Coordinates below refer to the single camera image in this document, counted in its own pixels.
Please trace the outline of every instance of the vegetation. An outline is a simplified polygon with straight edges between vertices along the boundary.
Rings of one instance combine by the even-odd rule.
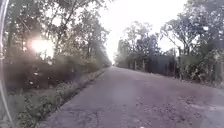
[[[4,30],[8,90],[48,88],[109,66],[104,0],[10,0]]]
[[[106,2],[9,0],[1,58],[16,127],[35,127],[111,65],[99,21]],[[4,104],[0,127],[10,127]]]
[[[222,0],[188,0],[184,11],[165,23],[159,34],[152,34],[150,25],[135,22],[119,41],[116,63],[222,87],[223,12]],[[157,45],[161,38],[168,38],[175,48],[162,52]]]

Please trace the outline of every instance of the paved road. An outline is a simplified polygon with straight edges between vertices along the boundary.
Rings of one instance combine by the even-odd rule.
[[[223,128],[224,93],[111,67],[44,124],[50,128]]]

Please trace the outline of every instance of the foliage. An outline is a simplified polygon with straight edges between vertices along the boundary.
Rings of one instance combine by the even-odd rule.
[[[102,7],[104,0],[10,0],[3,39],[7,88],[48,88],[109,66]],[[52,55],[34,52],[34,40],[52,43]]]
[[[223,14],[222,0],[188,0],[184,11],[166,22],[159,34],[150,35],[151,25],[134,22],[119,41],[117,65],[211,85],[223,83]],[[176,48],[160,51],[158,37],[169,39]]]

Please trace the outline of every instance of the roadside grass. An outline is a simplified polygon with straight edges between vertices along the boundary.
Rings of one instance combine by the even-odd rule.
[[[28,92],[9,95],[10,106],[16,127],[35,128],[38,122],[44,120],[50,113],[56,111],[65,102],[95,80],[105,69],[82,76],[78,82],[61,83],[49,89],[32,89]]]

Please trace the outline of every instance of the bright sky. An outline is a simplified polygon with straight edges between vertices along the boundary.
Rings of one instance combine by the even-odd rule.
[[[133,21],[148,22],[153,31],[159,32],[165,22],[176,18],[183,11],[186,0],[115,0],[108,5],[108,10],[101,11],[101,22],[110,30],[107,41],[107,54],[112,62],[117,51],[123,30]],[[159,42],[163,51],[174,47],[168,39]]]

